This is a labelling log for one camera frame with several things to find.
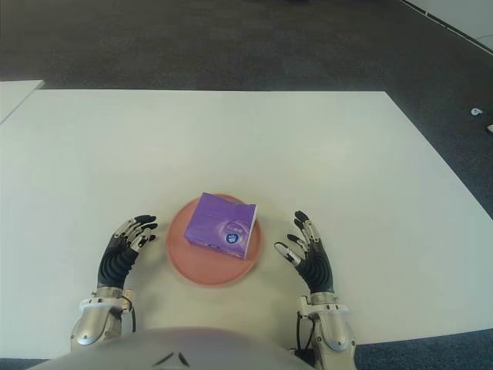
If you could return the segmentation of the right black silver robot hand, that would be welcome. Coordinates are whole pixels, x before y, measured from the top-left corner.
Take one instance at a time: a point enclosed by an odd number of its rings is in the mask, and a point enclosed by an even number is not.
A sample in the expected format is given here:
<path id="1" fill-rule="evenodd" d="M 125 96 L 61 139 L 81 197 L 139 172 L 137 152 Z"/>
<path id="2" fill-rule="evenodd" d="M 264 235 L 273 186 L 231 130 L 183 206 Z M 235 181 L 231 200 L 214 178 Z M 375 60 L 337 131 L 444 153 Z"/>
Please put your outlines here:
<path id="1" fill-rule="evenodd" d="M 330 261 L 322 239 L 313 221 L 301 210 L 294 213 L 293 223 L 300 230 L 303 239 L 288 234 L 287 239 L 295 243 L 304 253 L 297 254 L 283 242 L 276 242 L 276 251 L 287 260 L 308 286 L 311 294 L 334 293 L 334 278 Z"/>

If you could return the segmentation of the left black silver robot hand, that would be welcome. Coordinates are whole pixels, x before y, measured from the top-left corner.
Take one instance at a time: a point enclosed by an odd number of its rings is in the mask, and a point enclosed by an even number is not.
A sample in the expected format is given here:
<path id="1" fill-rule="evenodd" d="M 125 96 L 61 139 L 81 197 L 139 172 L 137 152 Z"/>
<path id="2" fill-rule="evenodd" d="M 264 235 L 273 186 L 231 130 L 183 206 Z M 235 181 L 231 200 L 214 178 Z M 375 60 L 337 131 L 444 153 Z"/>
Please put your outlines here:
<path id="1" fill-rule="evenodd" d="M 99 263 L 97 288 L 123 289 L 126 277 L 142 249 L 156 239 L 156 216 L 141 215 L 125 221 L 109 239 Z"/>

